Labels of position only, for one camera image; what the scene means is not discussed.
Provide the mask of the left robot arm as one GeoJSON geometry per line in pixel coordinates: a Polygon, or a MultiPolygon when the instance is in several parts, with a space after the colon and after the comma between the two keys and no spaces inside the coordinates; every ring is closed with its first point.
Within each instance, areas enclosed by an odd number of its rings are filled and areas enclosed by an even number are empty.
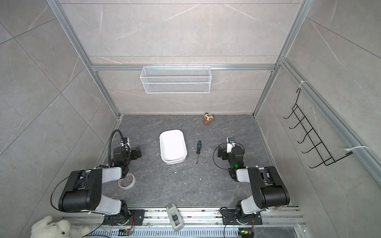
{"type": "Polygon", "coordinates": [[[104,225],[134,225],[135,215],[128,210],[127,203],[103,195],[102,184],[117,181],[124,190],[132,188],[136,179],[129,172],[129,164],[140,157],[140,147],[130,150],[127,146],[120,146],[114,149],[112,167],[71,172],[59,198],[58,210],[101,214],[105,216],[104,225]]]}

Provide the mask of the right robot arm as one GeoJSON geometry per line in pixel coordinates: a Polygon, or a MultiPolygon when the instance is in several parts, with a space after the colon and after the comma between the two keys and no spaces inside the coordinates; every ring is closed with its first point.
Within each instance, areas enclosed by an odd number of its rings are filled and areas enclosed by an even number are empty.
{"type": "Polygon", "coordinates": [[[260,212],[269,208],[278,208],[290,203],[289,192],[274,166],[247,167],[244,165],[245,150],[234,143],[226,143],[227,147],[219,145],[215,151],[217,157],[228,161],[230,167],[226,170],[235,182],[249,183],[252,195],[237,202],[234,209],[221,208],[224,224],[261,224],[257,221],[260,212]]]}

